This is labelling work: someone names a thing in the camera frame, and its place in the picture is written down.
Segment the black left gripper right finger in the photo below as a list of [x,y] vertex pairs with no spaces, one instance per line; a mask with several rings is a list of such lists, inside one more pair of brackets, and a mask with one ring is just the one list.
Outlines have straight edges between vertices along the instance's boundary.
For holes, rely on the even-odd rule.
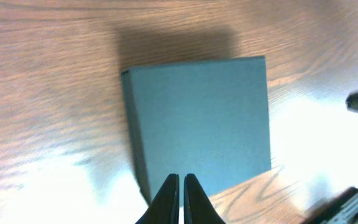
[[225,224],[194,174],[184,179],[184,224]]

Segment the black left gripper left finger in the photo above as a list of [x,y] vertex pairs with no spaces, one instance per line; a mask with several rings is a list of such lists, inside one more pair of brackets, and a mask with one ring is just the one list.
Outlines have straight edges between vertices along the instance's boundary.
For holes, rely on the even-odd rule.
[[135,224],[178,224],[179,175],[169,174],[146,212]]

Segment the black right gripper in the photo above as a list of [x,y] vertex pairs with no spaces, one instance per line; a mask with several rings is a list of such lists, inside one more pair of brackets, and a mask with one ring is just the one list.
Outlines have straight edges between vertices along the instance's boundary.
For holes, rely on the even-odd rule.
[[358,224],[358,188],[349,187],[302,224]]

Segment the dark green box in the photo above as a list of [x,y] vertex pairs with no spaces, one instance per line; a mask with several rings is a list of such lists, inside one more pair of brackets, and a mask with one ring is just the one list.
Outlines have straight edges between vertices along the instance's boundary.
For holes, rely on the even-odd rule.
[[147,203],[170,174],[194,174],[210,196],[270,170],[265,57],[142,65],[121,81]]

